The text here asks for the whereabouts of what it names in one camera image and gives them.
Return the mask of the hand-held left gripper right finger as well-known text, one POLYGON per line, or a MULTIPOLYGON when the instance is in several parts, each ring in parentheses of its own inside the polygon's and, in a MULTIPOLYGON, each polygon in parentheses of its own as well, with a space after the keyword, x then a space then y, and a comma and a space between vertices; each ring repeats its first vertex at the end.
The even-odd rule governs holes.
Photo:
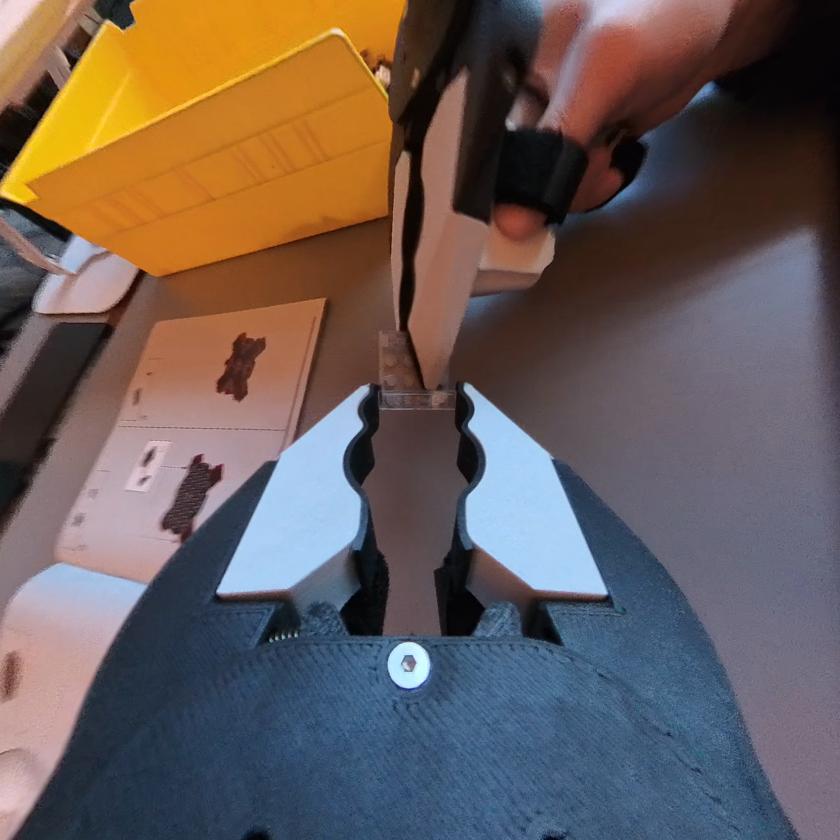
POLYGON ((465 481, 435 571, 440 632, 471 635, 499 602, 527 635, 546 604, 607 604, 607 585, 551 453, 477 389, 455 388, 456 466, 465 481))

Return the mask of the person's right hand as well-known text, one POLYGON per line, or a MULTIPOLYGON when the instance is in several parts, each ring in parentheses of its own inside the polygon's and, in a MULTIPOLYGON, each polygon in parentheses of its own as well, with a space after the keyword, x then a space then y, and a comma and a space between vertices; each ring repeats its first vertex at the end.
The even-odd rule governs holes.
POLYGON ((641 137, 706 84, 767 55, 792 4, 542 2, 539 47, 508 125, 560 133, 586 150, 570 210, 588 212, 622 187, 611 165, 613 134, 641 137))

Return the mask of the yellow plastic parts bin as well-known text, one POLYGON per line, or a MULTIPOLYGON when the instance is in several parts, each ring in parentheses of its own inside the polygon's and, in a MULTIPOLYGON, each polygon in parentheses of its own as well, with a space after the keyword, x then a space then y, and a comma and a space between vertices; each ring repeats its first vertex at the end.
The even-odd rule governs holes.
POLYGON ((155 277, 388 213, 397 1, 132 2, 2 196, 155 277))

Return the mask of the grey desk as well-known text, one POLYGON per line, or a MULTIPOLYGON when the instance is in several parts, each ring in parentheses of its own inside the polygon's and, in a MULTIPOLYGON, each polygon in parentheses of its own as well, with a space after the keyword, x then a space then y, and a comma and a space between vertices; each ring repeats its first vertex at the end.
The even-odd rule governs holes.
MULTIPOLYGON (((838 227, 819 121, 700 97, 530 291, 469 306, 453 374, 570 464, 710 632, 802 838, 838 838, 838 227)), ((50 562, 157 319, 327 298, 300 430, 375 372, 385 220, 141 281, 2 541, 2 609, 50 562)), ((370 481, 396 604, 434 630, 451 419, 385 415, 370 481)))

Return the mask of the person's right forearm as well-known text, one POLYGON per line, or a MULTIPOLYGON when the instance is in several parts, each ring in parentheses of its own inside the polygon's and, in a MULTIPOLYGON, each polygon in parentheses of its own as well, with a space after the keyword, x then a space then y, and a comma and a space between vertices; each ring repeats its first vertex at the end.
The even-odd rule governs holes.
POLYGON ((825 106, 838 113, 839 2, 793 2, 789 22, 770 53, 715 81, 739 102, 760 106, 825 106))

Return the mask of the wooden clipboard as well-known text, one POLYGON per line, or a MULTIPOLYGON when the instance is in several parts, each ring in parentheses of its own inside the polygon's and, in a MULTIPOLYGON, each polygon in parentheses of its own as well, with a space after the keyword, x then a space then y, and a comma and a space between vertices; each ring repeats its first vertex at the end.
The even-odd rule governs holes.
POLYGON ((71 69, 65 47, 102 23, 94 1, 1 2, 1 110, 21 106, 49 76, 63 88, 71 69))

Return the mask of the instruction booklet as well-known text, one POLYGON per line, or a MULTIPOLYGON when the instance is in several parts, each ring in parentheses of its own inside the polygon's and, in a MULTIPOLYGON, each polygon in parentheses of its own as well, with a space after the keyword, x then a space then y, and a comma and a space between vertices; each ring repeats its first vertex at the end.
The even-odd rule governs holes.
POLYGON ((2 838, 56 770, 148 584, 297 431, 323 298, 158 322, 54 563, 2 617, 2 838))

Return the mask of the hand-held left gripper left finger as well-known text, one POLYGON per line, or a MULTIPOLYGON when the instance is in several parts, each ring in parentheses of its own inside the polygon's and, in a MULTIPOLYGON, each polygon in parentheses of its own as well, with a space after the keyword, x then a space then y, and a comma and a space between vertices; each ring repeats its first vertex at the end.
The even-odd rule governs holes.
POLYGON ((360 386, 280 455, 218 598, 284 602, 300 616, 328 603, 351 635, 383 634, 387 565, 363 488, 380 390, 360 386))

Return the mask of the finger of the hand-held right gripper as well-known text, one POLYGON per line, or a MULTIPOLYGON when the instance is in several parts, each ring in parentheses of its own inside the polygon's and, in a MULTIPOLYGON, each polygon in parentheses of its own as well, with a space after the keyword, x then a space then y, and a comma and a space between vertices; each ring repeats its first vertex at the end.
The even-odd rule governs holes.
POLYGON ((403 149, 392 178, 391 270, 394 319, 402 332, 418 332, 425 280, 424 153, 403 149))
POLYGON ((406 332, 426 389, 441 386, 489 234, 454 208, 470 72, 444 89, 407 163, 406 332))

